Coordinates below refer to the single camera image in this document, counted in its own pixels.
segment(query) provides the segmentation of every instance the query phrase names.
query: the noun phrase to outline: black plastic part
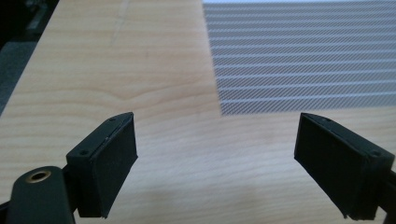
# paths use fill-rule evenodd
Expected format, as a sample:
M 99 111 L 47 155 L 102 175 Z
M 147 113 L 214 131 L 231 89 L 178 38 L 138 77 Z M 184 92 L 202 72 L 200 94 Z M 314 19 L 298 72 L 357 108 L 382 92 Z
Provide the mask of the black plastic part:
M 70 176 L 78 181 L 81 217 L 107 217 L 137 159 L 134 114 L 106 120 L 66 156 Z
M 6 223 L 75 223 L 68 205 L 62 170 L 54 166 L 37 168 L 15 181 Z
M 375 218 L 394 155 L 330 119 L 303 113 L 294 158 L 344 217 Z
M 388 223 L 396 223 L 396 174 L 390 172 L 388 179 L 382 184 L 378 196 L 379 206 L 388 213 Z
M 0 204 L 0 223 L 6 223 L 9 202 Z

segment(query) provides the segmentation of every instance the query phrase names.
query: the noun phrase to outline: wooden table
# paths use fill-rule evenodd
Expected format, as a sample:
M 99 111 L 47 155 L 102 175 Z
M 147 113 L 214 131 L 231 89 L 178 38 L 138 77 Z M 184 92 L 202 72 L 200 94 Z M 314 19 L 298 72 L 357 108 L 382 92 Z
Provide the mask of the wooden table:
M 0 118 L 0 202 L 126 111 L 139 159 L 78 223 L 355 223 L 293 159 L 299 112 L 220 114 L 200 0 L 61 0 Z M 396 107 L 308 112 L 396 153 Z

